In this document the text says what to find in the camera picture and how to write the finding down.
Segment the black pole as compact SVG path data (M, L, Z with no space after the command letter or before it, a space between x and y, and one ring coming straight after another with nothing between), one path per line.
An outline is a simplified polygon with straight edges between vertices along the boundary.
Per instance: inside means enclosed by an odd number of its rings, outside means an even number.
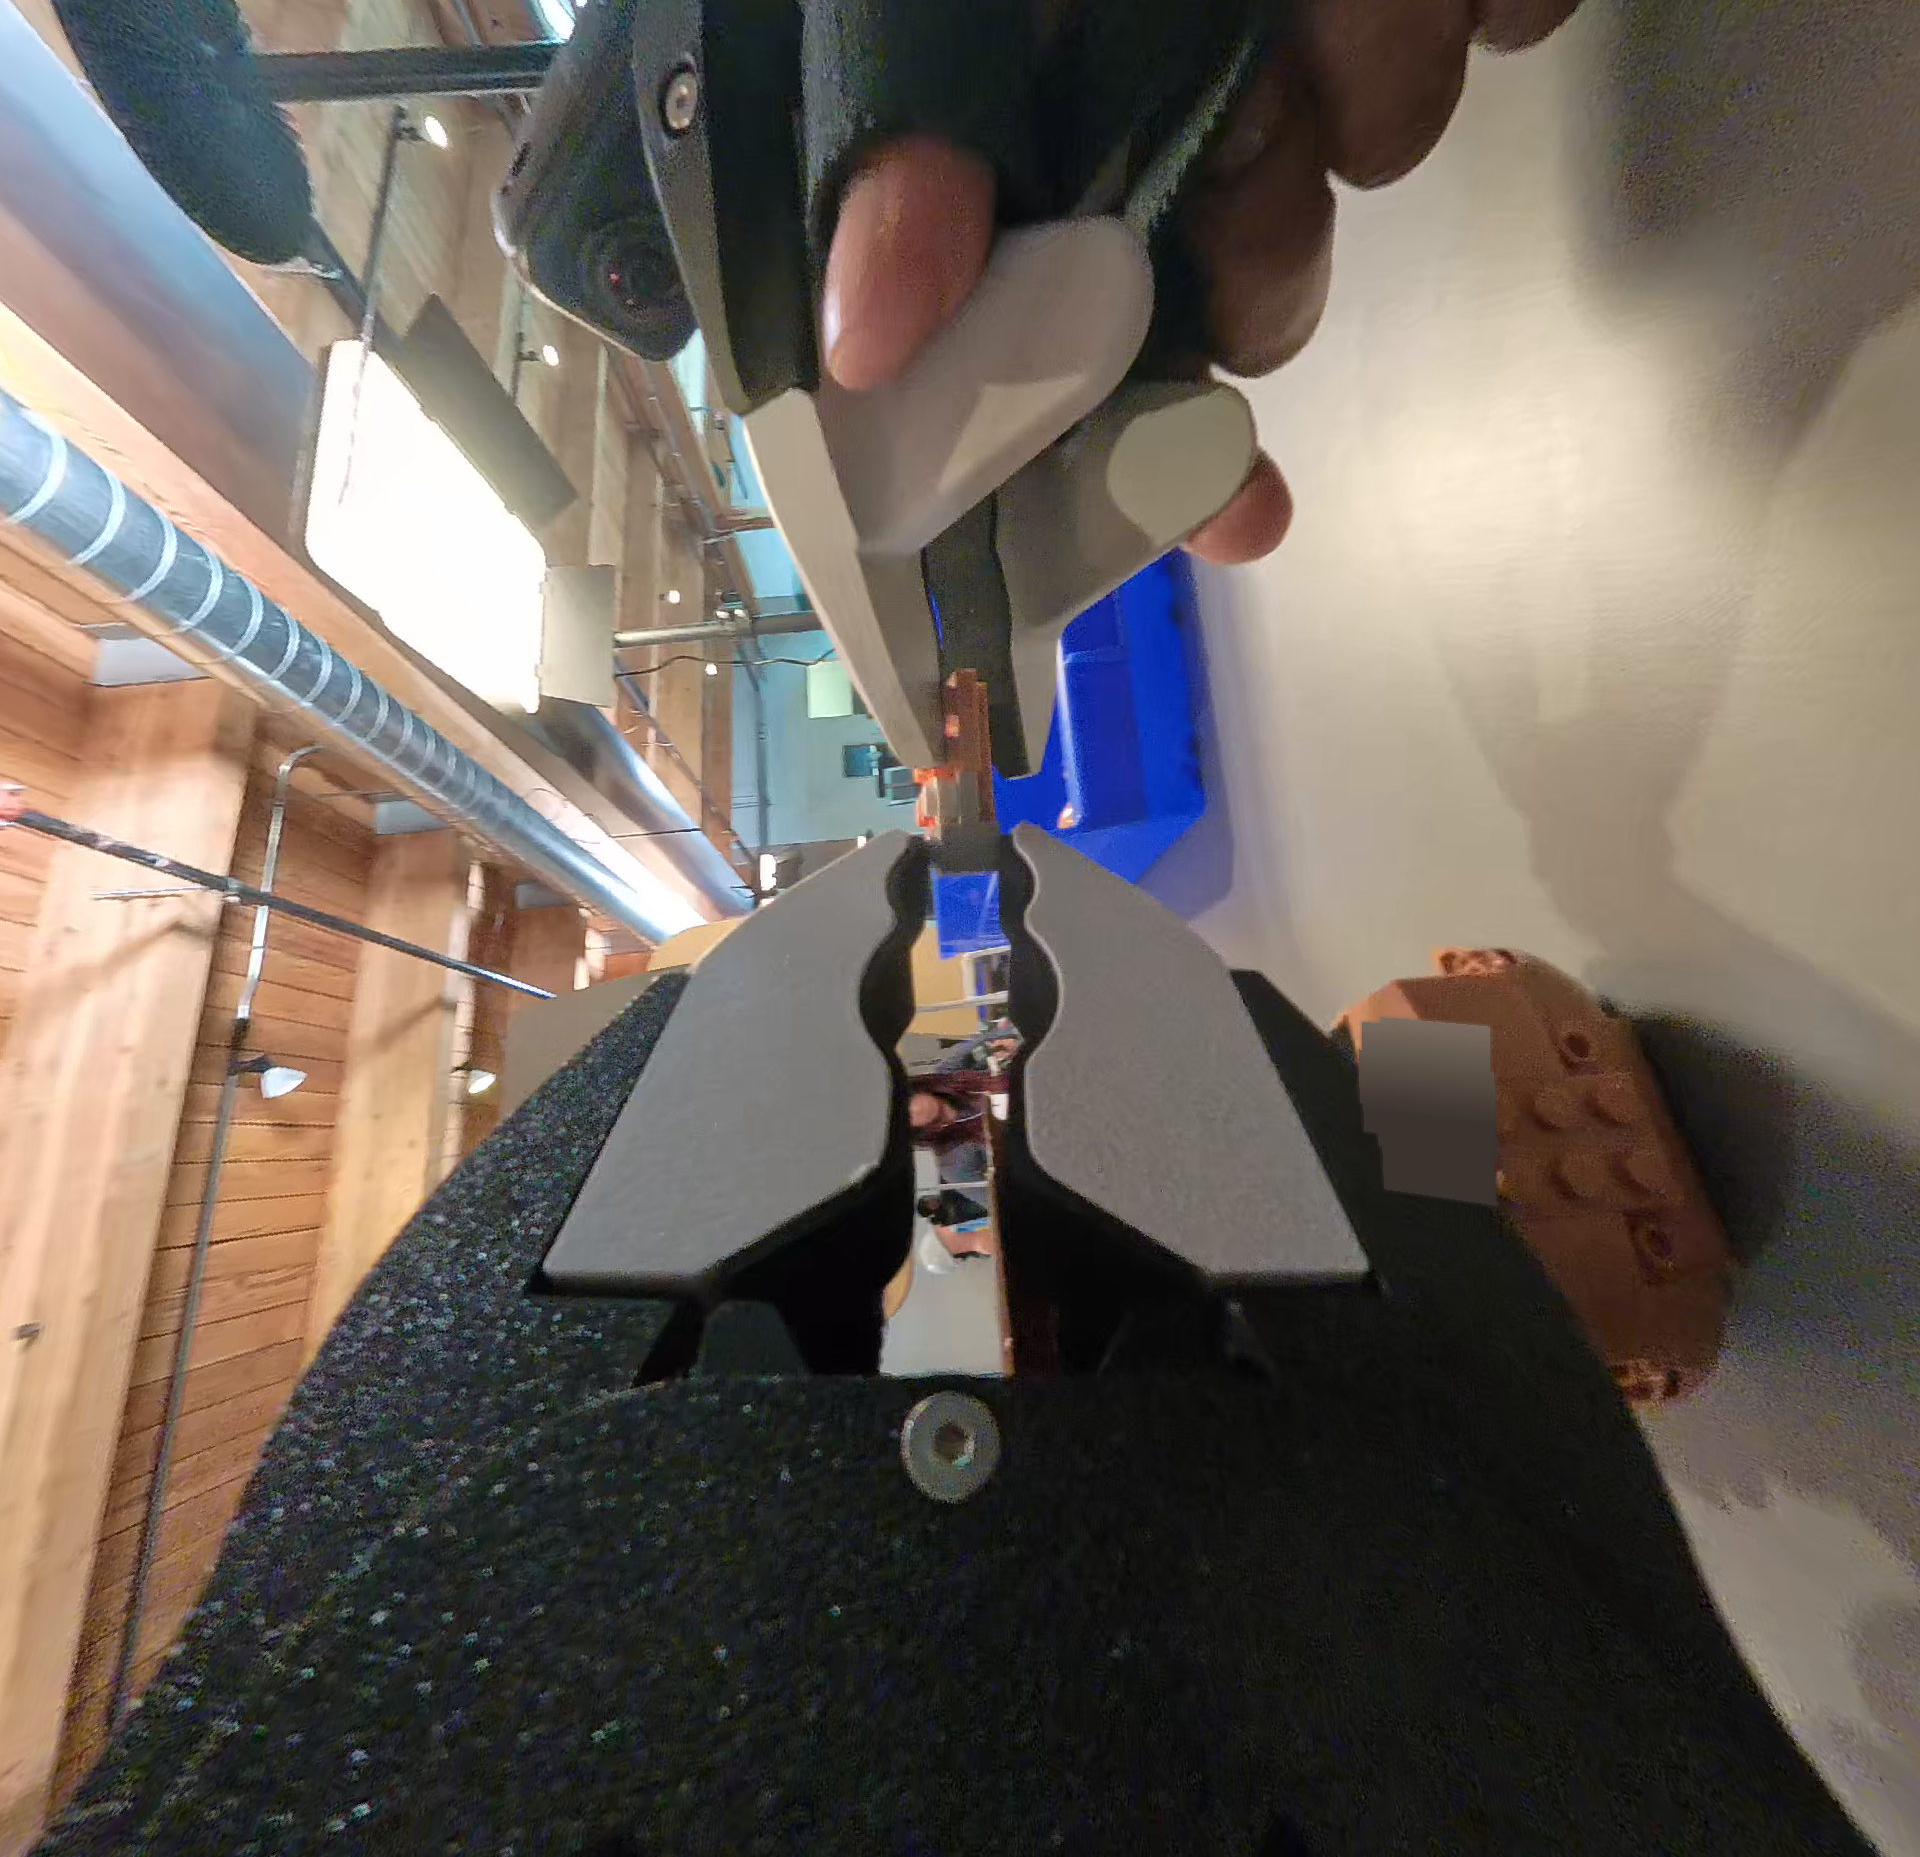
M525 95L541 86L560 42L436 43L327 52L255 52L252 65L279 103L345 103L404 96Z

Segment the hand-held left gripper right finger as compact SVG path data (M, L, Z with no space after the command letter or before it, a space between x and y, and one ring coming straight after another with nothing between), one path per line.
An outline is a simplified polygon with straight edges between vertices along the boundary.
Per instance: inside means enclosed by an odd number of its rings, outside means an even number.
M1364 1294L1371 1255L1223 958L1025 824L1003 839L1006 1363L1089 1373L1125 1338L1225 1352L1238 1299Z

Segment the black round disc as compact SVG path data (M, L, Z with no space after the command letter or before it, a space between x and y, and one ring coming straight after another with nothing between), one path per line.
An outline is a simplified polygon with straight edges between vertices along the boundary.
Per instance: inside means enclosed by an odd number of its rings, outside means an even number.
M110 121L179 209L233 257L301 260L307 161L234 0L50 2Z

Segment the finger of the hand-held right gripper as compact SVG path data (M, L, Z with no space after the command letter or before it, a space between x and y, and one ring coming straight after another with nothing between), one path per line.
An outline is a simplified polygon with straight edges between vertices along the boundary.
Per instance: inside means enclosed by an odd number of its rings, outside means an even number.
M789 388L745 417L802 591L902 764L946 754L924 551L1115 390L1151 309L1123 219L1013 230L894 381Z
M992 764L1037 767L1068 624L1181 547L1245 487L1256 416L1225 383L1132 383L925 547L944 682L976 669Z

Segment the silver ventilation duct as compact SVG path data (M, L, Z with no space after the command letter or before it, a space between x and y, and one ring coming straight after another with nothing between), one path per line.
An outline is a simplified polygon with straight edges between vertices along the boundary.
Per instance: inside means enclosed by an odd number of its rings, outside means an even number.
M192 654L237 672L326 741L387 771L415 802L466 826L615 924L665 941L701 914L624 850L597 856L504 785L400 693L268 596L246 572L132 493L59 428L2 394L2 510Z

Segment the blue plastic bin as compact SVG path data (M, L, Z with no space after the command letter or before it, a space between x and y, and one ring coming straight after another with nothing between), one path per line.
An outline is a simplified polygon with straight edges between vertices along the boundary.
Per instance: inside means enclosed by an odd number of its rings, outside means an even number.
M1044 828L1143 885L1209 809L1203 710L1194 565L1172 547L1068 624L1040 762L992 774L999 828Z

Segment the colourful toy brick model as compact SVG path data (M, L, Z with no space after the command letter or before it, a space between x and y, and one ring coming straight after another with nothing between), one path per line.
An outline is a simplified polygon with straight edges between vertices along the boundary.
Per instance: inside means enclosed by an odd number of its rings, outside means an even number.
M1500 1215L1631 1403L1694 1395L1719 1363L1737 1254L1629 1018L1545 958L1449 946L1337 1026L1361 1056L1387 1022L1488 1035Z

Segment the black wall rod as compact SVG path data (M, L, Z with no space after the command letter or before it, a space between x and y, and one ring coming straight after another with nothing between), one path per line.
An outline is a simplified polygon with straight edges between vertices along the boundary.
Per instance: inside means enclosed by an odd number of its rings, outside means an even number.
M550 987L493 970L490 966L482 966L478 961L471 961L468 958L456 958L451 952L433 950L400 935L375 930L340 912L332 912L302 899L281 895L264 885L248 885L229 870L203 868L198 864L170 857L155 848L113 838L98 828L85 828L59 816L43 813L34 807L27 807L15 797L5 801L2 828L25 828L41 838L56 839L66 846L78 846L103 860L153 870L163 879L163 885L141 887L134 893L141 899L181 895L187 888L213 893L225 906L246 906L252 910L286 914L319 933L388 950L394 954L429 963L440 972L459 975L478 983L502 987L522 1000L550 1002L556 997L556 992Z

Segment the small brown toy brick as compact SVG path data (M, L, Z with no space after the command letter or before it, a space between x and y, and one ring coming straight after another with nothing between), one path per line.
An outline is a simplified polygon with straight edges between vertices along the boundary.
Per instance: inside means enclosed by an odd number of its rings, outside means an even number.
M991 697L976 669L955 669L944 682L944 759L924 802L940 839L997 828Z

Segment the grey light reflector panel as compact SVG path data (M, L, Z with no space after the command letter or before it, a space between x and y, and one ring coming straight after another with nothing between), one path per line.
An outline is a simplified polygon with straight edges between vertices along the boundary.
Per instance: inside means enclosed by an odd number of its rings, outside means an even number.
M468 692L518 713L560 703L612 710L615 572L548 551L550 529L582 500L575 482L440 295L422 302L397 365L425 417L504 510L482 529L504 598L478 624L488 665Z

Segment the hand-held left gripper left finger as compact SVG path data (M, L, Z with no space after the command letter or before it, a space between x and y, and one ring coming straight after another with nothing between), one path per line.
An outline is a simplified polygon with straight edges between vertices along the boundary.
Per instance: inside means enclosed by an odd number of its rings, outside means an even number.
M913 1238L900 1036L924 843L893 830L740 920L692 967L541 1259L570 1296L665 1299L693 1331L776 1312L802 1369L876 1374Z

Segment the ceiling light panel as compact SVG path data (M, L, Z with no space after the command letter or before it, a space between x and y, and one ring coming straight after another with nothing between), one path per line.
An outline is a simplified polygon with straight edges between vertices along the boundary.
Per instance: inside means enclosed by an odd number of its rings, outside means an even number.
M309 561L453 682L497 712L533 713L540 540L365 343L334 343L323 360Z

